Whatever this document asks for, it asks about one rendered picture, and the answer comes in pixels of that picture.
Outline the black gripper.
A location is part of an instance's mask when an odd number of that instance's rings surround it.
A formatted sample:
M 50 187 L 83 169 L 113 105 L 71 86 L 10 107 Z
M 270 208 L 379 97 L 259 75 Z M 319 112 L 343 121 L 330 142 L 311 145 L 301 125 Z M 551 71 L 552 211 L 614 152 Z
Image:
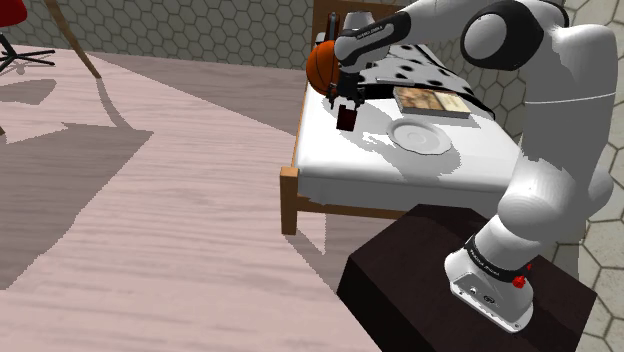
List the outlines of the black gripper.
M 330 103 L 330 108 L 334 108 L 334 102 L 338 96 L 351 97 L 354 102 L 354 110 L 357 110 L 365 103 L 365 88 L 359 87 L 360 74 L 347 73 L 341 71 L 339 73 L 338 83 L 330 83 L 326 98 Z

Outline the dark red box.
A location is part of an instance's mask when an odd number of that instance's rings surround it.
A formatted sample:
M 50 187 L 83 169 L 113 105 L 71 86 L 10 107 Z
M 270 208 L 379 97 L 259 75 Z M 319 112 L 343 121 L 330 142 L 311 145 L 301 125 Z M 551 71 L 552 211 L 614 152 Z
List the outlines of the dark red box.
M 352 132 L 357 120 L 357 111 L 348 109 L 341 104 L 338 109 L 336 128 L 342 131 Z

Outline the orange basketball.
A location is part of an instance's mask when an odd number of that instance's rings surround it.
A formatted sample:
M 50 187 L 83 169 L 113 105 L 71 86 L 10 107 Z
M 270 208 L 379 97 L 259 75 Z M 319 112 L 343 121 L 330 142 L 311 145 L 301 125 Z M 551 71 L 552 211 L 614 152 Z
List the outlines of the orange basketball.
M 328 40 L 317 45 L 310 53 L 306 63 L 306 76 L 312 88 L 326 96 L 334 93 L 333 84 L 339 80 L 339 63 L 334 54 L 334 40 Z

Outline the wooden bed with white mattress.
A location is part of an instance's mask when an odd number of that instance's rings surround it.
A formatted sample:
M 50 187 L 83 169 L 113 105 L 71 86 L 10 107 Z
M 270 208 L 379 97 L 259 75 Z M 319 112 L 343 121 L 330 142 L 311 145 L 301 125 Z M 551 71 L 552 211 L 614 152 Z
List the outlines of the wooden bed with white mattress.
M 339 73 L 359 73 L 382 60 L 392 45 L 425 45 L 458 38 L 479 10 L 501 0 L 417 0 L 381 19 L 367 12 L 331 24 L 319 43 L 334 40 Z M 366 99 L 352 132 L 336 128 L 338 109 L 354 110 L 351 97 L 334 108 L 308 82 L 294 158 L 284 179 L 294 191 L 281 194 L 282 230 L 295 230 L 300 211 L 365 217 L 394 217 L 416 205 L 470 208 L 495 214 L 507 189 L 519 149 L 487 112 L 463 100 L 468 118 L 404 114 L 395 97 Z M 431 123 L 451 139 L 441 155 L 421 155 L 394 144 L 388 125 L 402 118 Z

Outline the beige book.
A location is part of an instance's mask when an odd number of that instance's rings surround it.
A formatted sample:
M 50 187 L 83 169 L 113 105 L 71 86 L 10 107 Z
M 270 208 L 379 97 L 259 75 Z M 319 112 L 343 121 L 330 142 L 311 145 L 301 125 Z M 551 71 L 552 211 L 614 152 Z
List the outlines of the beige book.
M 395 86 L 393 95 L 404 114 L 468 118 L 471 110 L 455 93 Z

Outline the white plate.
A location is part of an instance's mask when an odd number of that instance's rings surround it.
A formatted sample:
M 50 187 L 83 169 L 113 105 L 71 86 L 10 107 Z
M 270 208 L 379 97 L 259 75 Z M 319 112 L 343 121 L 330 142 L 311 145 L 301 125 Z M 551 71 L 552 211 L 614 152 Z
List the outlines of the white plate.
M 450 137 L 426 121 L 397 119 L 388 125 L 386 132 L 394 144 L 421 155 L 441 155 L 452 147 Z

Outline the white black-spotted blanket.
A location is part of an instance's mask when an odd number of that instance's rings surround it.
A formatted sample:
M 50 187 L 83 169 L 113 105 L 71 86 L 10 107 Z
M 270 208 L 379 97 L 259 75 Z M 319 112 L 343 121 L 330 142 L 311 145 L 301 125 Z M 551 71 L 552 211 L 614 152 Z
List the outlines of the white black-spotted blanket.
M 474 94 L 468 82 L 435 60 L 425 45 L 392 45 L 388 54 L 359 74 L 358 86 L 365 88 L 366 99 L 389 99 L 393 86 L 408 86 L 455 92 L 464 101 L 496 114 Z

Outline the dark robot stand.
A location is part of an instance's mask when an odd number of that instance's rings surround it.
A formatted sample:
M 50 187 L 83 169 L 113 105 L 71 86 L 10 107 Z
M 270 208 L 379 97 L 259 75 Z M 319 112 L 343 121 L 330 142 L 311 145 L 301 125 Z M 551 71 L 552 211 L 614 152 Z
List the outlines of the dark robot stand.
M 444 260 L 486 223 L 471 209 L 418 205 L 346 262 L 337 294 L 382 352 L 575 352 L 596 294 L 538 256 L 534 313 L 509 334 L 454 296 Z

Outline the slanted wooden leg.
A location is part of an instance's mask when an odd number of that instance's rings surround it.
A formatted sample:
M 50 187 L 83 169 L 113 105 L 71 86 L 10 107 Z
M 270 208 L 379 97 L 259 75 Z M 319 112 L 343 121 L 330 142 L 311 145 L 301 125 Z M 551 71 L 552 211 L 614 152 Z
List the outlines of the slanted wooden leg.
M 101 79 L 102 76 L 95 68 L 90 58 L 87 56 L 74 33 L 71 31 L 69 23 L 64 17 L 57 0 L 43 0 L 51 18 L 56 22 L 59 31 L 67 39 L 70 47 L 74 50 L 85 67 L 90 71 L 95 79 Z

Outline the red chair with black legs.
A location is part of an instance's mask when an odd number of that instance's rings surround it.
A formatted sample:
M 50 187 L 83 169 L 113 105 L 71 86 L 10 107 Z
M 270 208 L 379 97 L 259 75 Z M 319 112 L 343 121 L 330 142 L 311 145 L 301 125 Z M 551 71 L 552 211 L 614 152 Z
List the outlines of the red chair with black legs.
M 20 24 L 27 19 L 27 16 L 28 11 L 23 0 L 0 0 L 0 28 Z M 4 50 L 0 50 L 0 72 L 16 60 L 30 61 L 50 66 L 55 65 L 54 62 L 37 58 L 38 55 L 54 54 L 54 50 L 18 53 L 1 31 L 0 45 L 4 48 Z

